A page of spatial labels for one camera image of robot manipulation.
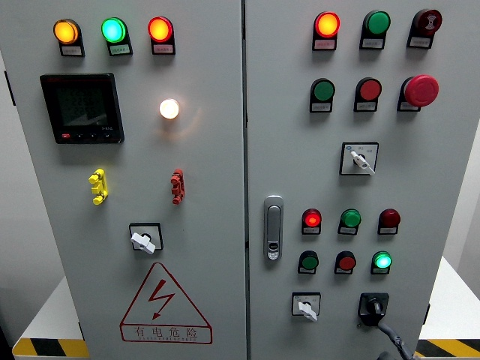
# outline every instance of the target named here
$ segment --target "green push button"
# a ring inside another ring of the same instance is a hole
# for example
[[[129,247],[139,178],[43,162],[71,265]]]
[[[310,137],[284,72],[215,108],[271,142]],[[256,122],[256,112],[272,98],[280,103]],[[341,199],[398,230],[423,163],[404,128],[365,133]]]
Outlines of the green push button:
[[[301,261],[301,266],[307,270],[313,270],[318,266],[318,259],[313,256],[307,256]]]
[[[385,11],[374,11],[370,13],[367,20],[367,29],[375,35],[386,32],[390,27],[390,16]]]
[[[392,257],[386,251],[379,251],[373,255],[373,263],[379,269],[387,269],[392,264]]]
[[[346,227],[357,227],[362,222],[359,211],[354,208],[345,210],[340,219]]]
[[[328,80],[323,80],[315,85],[313,93],[315,94],[315,98],[318,100],[327,101],[335,93],[335,87]]]

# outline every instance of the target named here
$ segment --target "yellow terminal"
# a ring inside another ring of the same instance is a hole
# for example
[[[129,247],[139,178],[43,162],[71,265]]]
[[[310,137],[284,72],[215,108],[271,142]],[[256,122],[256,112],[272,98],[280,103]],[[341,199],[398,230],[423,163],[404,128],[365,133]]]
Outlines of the yellow terminal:
[[[103,169],[96,169],[88,178],[91,184],[91,193],[96,195],[93,199],[95,205],[100,205],[108,197],[107,179]]]

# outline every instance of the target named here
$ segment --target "emergency stop button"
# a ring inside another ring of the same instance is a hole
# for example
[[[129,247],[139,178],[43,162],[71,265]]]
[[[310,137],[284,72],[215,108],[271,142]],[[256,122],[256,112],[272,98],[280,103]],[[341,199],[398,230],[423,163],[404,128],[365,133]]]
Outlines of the emergency stop button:
[[[422,74],[403,82],[398,99],[398,111],[420,111],[420,108],[432,104],[438,96],[440,87],[431,75]]]

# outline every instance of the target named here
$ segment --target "indicator light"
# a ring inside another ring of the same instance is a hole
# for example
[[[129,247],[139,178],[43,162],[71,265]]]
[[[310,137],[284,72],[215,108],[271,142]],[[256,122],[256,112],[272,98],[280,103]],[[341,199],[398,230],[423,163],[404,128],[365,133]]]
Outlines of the indicator light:
[[[386,275],[390,272],[392,257],[386,251],[379,251],[372,257],[370,273],[372,275]]]
[[[321,231],[322,215],[315,208],[305,210],[301,216],[301,234],[319,235]]]
[[[340,216],[338,233],[344,235],[357,235],[361,222],[362,217],[360,216],[359,211],[354,208],[349,208]]]
[[[431,75],[410,77],[402,84],[397,111],[420,111],[435,101],[439,91],[437,79]]]
[[[118,17],[110,17],[102,22],[102,35],[105,38],[110,56],[133,54],[128,28]]]
[[[351,251],[342,251],[335,260],[334,273],[339,275],[351,275],[357,265],[355,256]]]
[[[328,79],[320,78],[310,87],[310,112],[331,113],[335,86]]]
[[[297,271],[299,274],[314,275],[317,272],[318,264],[319,261],[317,253],[312,250],[307,250],[300,255]]]
[[[355,103],[353,111],[373,112],[377,111],[378,98],[382,93],[382,84],[373,77],[361,79],[355,89]]]
[[[85,56],[82,32],[72,19],[60,19],[53,25],[53,34],[60,46],[62,56]]]
[[[336,13],[325,12],[316,17],[316,33],[324,38],[332,38],[338,33],[340,18]]]
[[[170,20],[157,16],[148,23],[151,53],[153,55],[175,55],[175,34]]]
[[[53,34],[64,45],[69,45],[78,39],[77,24],[70,19],[62,19],[53,26]]]
[[[160,114],[165,118],[172,120],[177,117],[180,111],[179,103],[173,99],[166,99],[160,104]]]
[[[420,10],[412,20],[407,47],[431,49],[434,35],[442,25],[442,14],[438,10]]]
[[[394,235],[398,233],[400,214],[393,208],[383,210],[378,219],[378,235]]]
[[[383,50],[390,23],[390,16],[385,11],[368,13],[361,28],[360,50]]]
[[[339,29],[340,17],[336,13],[331,11],[320,13],[313,24],[312,50],[336,50]]]
[[[148,23],[148,34],[153,41],[163,43],[170,39],[172,33],[172,23],[165,17],[154,17]]]
[[[116,17],[105,19],[102,23],[102,34],[110,43],[118,43],[125,39],[127,30],[125,24]]]

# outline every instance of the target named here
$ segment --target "red push button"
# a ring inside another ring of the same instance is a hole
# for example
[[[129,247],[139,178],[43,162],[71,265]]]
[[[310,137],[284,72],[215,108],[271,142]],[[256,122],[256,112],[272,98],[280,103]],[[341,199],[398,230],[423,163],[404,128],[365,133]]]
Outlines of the red push button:
[[[398,227],[400,223],[400,214],[393,208],[387,208],[380,214],[380,223],[382,227]]]
[[[357,262],[353,257],[344,257],[342,260],[340,260],[338,265],[340,269],[348,271],[355,268],[355,265],[357,265]]]
[[[430,75],[422,74],[413,77],[403,90],[405,99],[414,107],[426,107],[434,102],[440,87],[437,80]]]
[[[382,92],[382,86],[376,79],[367,79],[360,85],[360,96],[366,101],[377,99]]]

